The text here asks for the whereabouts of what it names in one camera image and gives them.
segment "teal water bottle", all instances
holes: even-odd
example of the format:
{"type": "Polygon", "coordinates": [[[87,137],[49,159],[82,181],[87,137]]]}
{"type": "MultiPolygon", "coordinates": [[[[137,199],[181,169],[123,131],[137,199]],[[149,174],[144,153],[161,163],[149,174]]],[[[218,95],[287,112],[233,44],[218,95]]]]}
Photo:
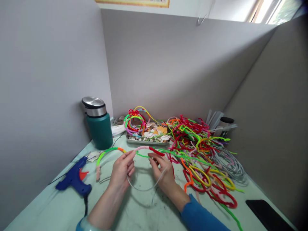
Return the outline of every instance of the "teal water bottle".
{"type": "Polygon", "coordinates": [[[99,98],[87,96],[82,98],[85,106],[86,119],[95,147],[105,150],[112,146],[110,116],[107,113],[104,101],[99,98]]]}

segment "poster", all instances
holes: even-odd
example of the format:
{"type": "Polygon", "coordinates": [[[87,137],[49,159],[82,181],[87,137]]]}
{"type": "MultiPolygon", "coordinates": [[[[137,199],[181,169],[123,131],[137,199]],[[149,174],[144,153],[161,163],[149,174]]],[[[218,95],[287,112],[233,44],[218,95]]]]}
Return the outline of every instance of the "poster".
{"type": "Polygon", "coordinates": [[[169,8],[170,0],[95,0],[97,3],[169,8]]]}

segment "wall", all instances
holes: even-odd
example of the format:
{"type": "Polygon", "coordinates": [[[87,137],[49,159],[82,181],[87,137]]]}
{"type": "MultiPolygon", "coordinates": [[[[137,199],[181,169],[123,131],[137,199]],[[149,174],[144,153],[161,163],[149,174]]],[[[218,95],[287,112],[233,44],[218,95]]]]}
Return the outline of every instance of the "wall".
{"type": "Polygon", "coordinates": [[[277,28],[225,110],[239,126],[229,149],[298,228],[308,182],[307,20],[277,28]]]}
{"type": "Polygon", "coordinates": [[[102,10],[114,115],[157,119],[223,110],[274,26],[102,10]]]}
{"type": "Polygon", "coordinates": [[[169,8],[143,7],[118,4],[98,4],[102,9],[125,10],[188,17],[209,15],[210,19],[246,21],[256,0],[215,0],[213,10],[211,0],[170,0],[169,8]]]}
{"type": "Polygon", "coordinates": [[[0,1],[0,230],[90,141],[79,102],[112,115],[94,1],[0,1]]]}

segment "hot glue gun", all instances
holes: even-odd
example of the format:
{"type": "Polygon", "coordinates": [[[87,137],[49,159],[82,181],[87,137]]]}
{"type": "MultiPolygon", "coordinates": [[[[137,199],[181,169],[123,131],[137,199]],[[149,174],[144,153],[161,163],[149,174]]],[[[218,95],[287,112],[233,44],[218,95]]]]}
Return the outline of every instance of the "hot glue gun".
{"type": "Polygon", "coordinates": [[[82,180],[86,174],[81,169],[87,163],[88,157],[84,156],[66,173],[64,180],[56,185],[57,190],[65,190],[68,186],[72,186],[82,197],[87,197],[92,190],[90,184],[84,184],[82,180]]]}

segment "metal tray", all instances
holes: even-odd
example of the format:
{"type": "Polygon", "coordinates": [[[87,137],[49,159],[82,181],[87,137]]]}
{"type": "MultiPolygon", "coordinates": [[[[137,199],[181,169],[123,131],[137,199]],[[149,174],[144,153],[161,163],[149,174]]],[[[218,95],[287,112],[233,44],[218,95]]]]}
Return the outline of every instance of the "metal tray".
{"type": "Polygon", "coordinates": [[[129,134],[127,133],[126,134],[126,140],[128,143],[131,143],[131,144],[137,144],[137,145],[146,145],[146,146],[169,146],[169,143],[170,143],[170,140],[169,142],[166,142],[166,143],[161,143],[161,142],[150,142],[150,141],[134,141],[134,140],[130,140],[128,139],[129,137],[129,134]]]}

